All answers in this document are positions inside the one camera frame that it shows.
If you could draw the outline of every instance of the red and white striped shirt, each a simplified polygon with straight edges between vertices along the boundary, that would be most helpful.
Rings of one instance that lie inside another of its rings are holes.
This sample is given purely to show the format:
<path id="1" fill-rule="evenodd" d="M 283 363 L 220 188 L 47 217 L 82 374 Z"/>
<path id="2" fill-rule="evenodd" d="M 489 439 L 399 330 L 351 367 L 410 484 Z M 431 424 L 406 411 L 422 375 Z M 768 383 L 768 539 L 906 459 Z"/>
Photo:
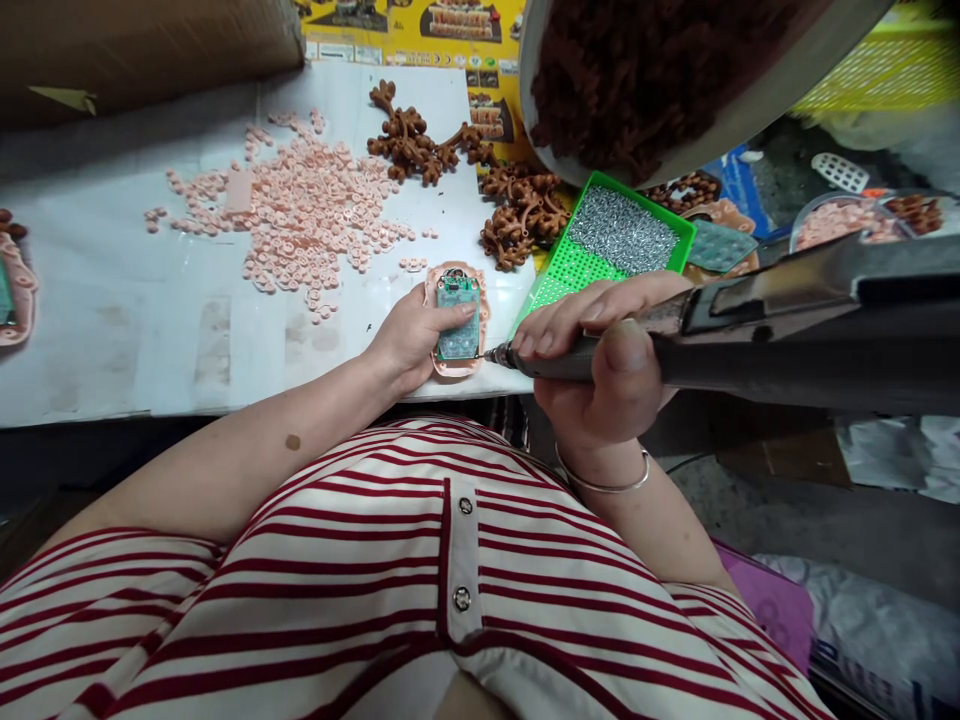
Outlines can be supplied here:
<path id="1" fill-rule="evenodd" d="M 229 548 L 114 528 L 0 589 L 0 718 L 832 717 L 737 598 L 663 584 L 549 468 L 450 418 L 357 434 Z"/>

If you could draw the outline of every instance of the bangle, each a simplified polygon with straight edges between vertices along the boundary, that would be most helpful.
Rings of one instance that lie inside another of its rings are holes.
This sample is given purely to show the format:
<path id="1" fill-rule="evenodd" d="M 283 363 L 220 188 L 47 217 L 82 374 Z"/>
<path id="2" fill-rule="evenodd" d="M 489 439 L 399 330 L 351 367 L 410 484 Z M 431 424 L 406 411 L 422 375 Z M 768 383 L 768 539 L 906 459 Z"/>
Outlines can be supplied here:
<path id="1" fill-rule="evenodd" d="M 636 482 L 630 483 L 629 485 L 615 485 L 611 487 L 609 485 L 597 485 L 589 480 L 584 480 L 582 477 L 573 472 L 573 470 L 567 467 L 567 464 L 563 461 L 563 457 L 560 455 L 560 447 L 557 445 L 557 443 L 554 443 L 553 447 L 557 452 L 557 460 L 560 461 L 560 467 L 563 469 L 567 479 L 576 483 L 577 485 L 580 485 L 581 487 L 593 490 L 594 492 L 609 494 L 628 492 L 630 490 L 636 490 L 650 478 L 650 453 L 648 453 L 645 448 L 640 448 L 640 452 L 643 453 L 643 475 L 640 477 L 640 479 Z"/>

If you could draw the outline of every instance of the green plastic tray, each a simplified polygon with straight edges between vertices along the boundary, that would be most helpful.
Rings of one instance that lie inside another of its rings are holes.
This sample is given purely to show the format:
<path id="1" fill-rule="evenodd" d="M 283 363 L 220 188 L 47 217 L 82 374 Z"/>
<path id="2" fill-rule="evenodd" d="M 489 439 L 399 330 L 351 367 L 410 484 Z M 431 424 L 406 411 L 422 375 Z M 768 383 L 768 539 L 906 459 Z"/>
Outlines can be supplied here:
<path id="1" fill-rule="evenodd" d="M 677 244 L 673 246 L 673 252 L 670 254 L 670 260 L 667 262 L 667 270 L 675 273 L 682 273 L 687 264 L 687 256 L 693 247 L 693 239 L 697 235 L 697 228 L 692 223 L 683 218 L 674 215 L 669 210 L 660 207 L 655 202 L 648 200 L 639 193 L 634 192 L 623 183 L 617 182 L 609 175 L 595 171 L 590 175 L 590 179 L 580 192 L 577 198 L 577 204 L 573 207 L 571 221 L 576 217 L 580 210 L 580 203 L 586 196 L 587 190 L 593 185 L 599 185 L 609 190 L 614 190 L 621 195 L 633 200 L 637 205 L 647 210 L 655 218 L 669 226 L 677 234 Z M 517 321 L 513 325 L 511 335 L 516 332 L 517 327 L 523 319 L 544 305 L 556 302 L 564 295 L 580 292 L 587 285 L 595 280 L 614 280 L 619 282 L 625 280 L 627 275 L 618 270 L 611 263 L 603 258 L 589 253 L 577 245 L 573 240 L 567 237 L 567 230 L 571 223 L 564 228 L 560 239 L 553 245 L 550 255 L 547 257 L 546 264 L 537 275 L 537 279 L 527 295 L 527 299 L 517 316 Z"/>

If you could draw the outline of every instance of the hand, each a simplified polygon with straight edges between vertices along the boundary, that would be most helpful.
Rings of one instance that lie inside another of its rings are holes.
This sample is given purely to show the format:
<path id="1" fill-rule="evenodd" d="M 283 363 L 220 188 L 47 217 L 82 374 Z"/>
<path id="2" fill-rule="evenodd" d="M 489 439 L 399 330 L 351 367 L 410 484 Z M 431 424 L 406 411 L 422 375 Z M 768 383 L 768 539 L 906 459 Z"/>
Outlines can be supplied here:
<path id="1" fill-rule="evenodd" d="M 400 301 L 383 321 L 377 336 L 363 355 L 386 372 L 398 398 L 423 385 L 433 372 L 430 351 L 437 346 L 442 330 L 466 324 L 476 312 L 475 303 L 447 308 L 423 306 L 423 283 Z"/>
<path id="2" fill-rule="evenodd" d="M 553 358 L 570 349 L 584 329 L 602 332 L 593 357 L 593 385 L 537 379 L 537 404 L 567 448 L 596 450 L 646 432 L 675 391 L 660 383 L 650 336 L 624 318 L 690 288 L 669 271 L 614 283 L 602 280 L 531 313 L 517 329 L 513 349 L 522 357 Z"/>

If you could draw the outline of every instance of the white table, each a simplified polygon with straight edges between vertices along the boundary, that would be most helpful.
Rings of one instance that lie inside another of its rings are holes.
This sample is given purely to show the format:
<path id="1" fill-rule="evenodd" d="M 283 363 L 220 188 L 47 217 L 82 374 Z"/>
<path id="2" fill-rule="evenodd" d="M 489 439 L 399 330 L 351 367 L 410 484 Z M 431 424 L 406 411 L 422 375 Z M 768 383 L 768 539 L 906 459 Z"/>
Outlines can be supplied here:
<path id="1" fill-rule="evenodd" d="M 418 235 L 436 228 L 440 238 L 418 236 L 374 255 L 365 275 L 341 262 L 340 311 L 319 326 L 302 290 L 264 295 L 241 278 L 249 234 L 146 232 L 149 208 L 185 214 L 167 188 L 168 167 L 186 178 L 242 160 L 247 123 L 266 126 L 269 113 L 307 118 L 316 106 L 327 121 L 322 139 L 365 155 L 385 117 L 367 96 L 380 78 L 396 82 L 396 102 L 415 105 L 437 141 L 469 120 L 461 70 L 325 62 L 116 118 L 0 136 L 0 206 L 30 228 L 27 255 L 41 283 L 33 336 L 0 355 L 0 427 L 223 413 L 299 385 L 362 351 L 393 304 L 423 280 L 425 272 L 400 269 L 402 257 L 482 268 L 492 311 L 487 346 L 507 339 L 533 264 L 501 273 L 484 257 L 477 238 L 493 206 L 465 162 L 436 188 L 408 181 L 386 201 L 385 218 Z M 519 373 L 485 366 L 466 380 L 431 380 L 416 396 L 531 389 Z"/>

